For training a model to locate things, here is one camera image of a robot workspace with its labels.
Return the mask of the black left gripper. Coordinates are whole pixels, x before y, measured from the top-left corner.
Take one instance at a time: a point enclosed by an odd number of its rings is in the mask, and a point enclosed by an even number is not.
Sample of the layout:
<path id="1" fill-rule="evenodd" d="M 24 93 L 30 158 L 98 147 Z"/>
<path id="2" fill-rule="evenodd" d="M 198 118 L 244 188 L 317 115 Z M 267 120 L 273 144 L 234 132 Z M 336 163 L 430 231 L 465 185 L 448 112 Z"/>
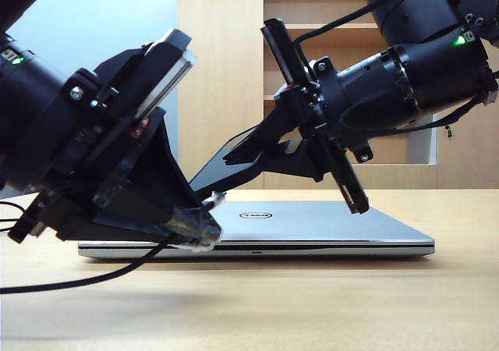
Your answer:
<path id="1" fill-rule="evenodd" d="M 39 195 L 8 235 L 16 242 L 38 225 L 62 240 L 162 242 L 209 250 L 221 226 L 187 183 L 171 153 L 165 110 L 155 109 L 136 142 L 138 161 L 124 183 L 100 188 L 91 173 L 130 119 L 107 114 L 118 97 L 110 81 L 129 75 L 146 47 L 126 50 L 90 72 L 64 79 L 17 42 L 7 44 L 7 183 Z"/>

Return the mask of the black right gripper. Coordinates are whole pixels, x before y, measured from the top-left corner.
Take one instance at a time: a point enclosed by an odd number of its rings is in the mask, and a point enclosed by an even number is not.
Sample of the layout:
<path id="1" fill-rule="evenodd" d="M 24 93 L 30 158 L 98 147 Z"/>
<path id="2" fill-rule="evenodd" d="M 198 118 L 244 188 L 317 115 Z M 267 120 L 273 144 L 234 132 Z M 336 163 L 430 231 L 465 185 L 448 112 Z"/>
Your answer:
<path id="1" fill-rule="evenodd" d="M 314 79 L 313 71 L 303 67 L 281 19 L 265 20 L 261 31 L 286 85 L 274 95 L 275 107 L 271 112 L 223 157 L 232 163 L 228 164 L 228 179 L 251 180 L 262 172 L 272 172 L 322 180 L 329 172 L 350 211 L 368 211 L 368 198 L 345 148 L 333 135 L 329 104 L 324 96 L 327 88 Z M 294 129 L 301 139 L 276 144 Z"/>

